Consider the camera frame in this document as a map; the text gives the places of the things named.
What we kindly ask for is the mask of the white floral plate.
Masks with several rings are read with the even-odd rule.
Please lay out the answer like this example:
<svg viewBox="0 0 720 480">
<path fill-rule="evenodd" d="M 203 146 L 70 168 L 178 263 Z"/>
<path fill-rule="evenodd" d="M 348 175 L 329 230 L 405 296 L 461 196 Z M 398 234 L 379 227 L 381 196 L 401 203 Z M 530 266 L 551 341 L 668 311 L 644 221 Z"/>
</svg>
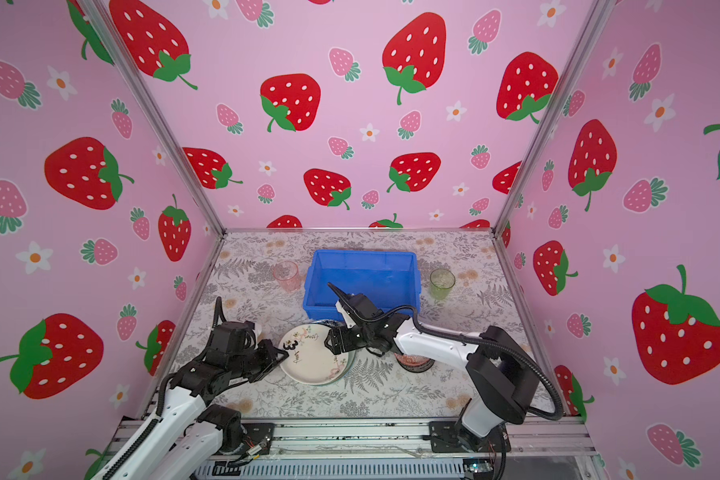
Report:
<svg viewBox="0 0 720 480">
<path fill-rule="evenodd" d="M 329 328 L 316 323 L 294 327 L 280 340 L 279 348 L 289 352 L 280 367 L 296 382 L 322 386 L 346 361 L 346 354 L 333 355 L 324 345 Z"/>
</svg>

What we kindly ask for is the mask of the mint green flower plate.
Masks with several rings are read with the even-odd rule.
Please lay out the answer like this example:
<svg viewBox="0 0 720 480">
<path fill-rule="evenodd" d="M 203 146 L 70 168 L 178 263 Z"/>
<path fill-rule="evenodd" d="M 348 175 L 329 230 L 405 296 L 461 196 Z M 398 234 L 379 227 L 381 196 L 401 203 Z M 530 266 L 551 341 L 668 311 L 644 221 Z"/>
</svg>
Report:
<svg viewBox="0 0 720 480">
<path fill-rule="evenodd" d="M 328 328 L 341 328 L 341 327 L 346 326 L 346 324 L 343 321 L 330 320 L 330 319 L 318 320 L 318 321 L 316 321 L 316 324 L 324 325 Z M 347 356 L 346 361 L 341 365 L 339 371 L 335 375 L 333 375 L 329 381 L 325 382 L 325 385 L 329 385 L 331 383 L 337 382 L 339 379 L 343 378 L 347 373 L 350 372 L 350 370 L 354 364 L 356 353 L 349 352 L 346 354 L 346 356 Z"/>
</svg>

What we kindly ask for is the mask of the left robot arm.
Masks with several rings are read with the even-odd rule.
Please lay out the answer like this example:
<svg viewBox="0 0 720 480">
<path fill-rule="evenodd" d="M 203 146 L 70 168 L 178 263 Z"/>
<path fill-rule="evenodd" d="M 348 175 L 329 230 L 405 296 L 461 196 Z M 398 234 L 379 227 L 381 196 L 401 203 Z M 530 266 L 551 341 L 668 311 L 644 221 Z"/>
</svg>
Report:
<svg viewBox="0 0 720 480">
<path fill-rule="evenodd" d="M 235 467 L 261 453 L 241 413 L 214 399 L 265 378 L 289 357 L 269 339 L 259 341 L 252 322 L 216 325 L 195 358 L 159 387 L 155 409 L 95 475 L 96 479 L 189 479 L 209 457 L 230 453 Z"/>
</svg>

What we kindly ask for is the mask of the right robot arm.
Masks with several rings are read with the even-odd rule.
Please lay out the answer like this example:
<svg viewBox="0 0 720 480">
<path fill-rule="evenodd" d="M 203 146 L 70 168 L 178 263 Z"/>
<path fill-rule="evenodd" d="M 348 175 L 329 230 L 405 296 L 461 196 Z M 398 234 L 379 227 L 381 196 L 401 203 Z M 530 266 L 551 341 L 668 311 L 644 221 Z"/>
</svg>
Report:
<svg viewBox="0 0 720 480">
<path fill-rule="evenodd" d="M 401 305 L 386 312 L 363 294 L 331 285 L 345 325 L 333 327 L 324 345 L 333 354 L 364 349 L 381 357 L 419 356 L 468 375 L 478 397 L 463 408 L 447 445 L 477 452 L 509 423 L 521 425 L 531 413 L 549 421 L 565 413 L 563 401 L 541 367 L 503 329 L 491 326 L 467 334 L 421 323 L 418 310 Z"/>
</svg>

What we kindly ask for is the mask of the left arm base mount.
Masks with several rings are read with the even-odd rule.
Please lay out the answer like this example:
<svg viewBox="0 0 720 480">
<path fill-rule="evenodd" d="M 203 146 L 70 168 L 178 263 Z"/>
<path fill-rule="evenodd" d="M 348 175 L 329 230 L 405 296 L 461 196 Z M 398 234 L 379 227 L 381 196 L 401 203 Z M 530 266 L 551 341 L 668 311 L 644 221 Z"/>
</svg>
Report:
<svg viewBox="0 0 720 480">
<path fill-rule="evenodd" d="M 268 455 L 274 438 L 274 423 L 244 422 L 240 428 L 233 432 L 225 430 L 222 446 L 215 455 L 243 457 L 253 449 L 253 456 Z"/>
</svg>

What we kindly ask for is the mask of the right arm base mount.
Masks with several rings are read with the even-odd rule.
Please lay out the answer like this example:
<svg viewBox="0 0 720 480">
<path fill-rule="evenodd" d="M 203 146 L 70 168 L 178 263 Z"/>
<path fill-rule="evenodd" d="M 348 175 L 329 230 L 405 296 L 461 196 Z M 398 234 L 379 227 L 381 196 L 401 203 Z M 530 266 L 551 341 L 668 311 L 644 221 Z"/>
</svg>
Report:
<svg viewBox="0 0 720 480">
<path fill-rule="evenodd" d="M 505 425 L 494 427 L 487 436 L 478 437 L 457 421 L 432 421 L 428 424 L 434 453 L 509 453 L 511 445 Z"/>
</svg>

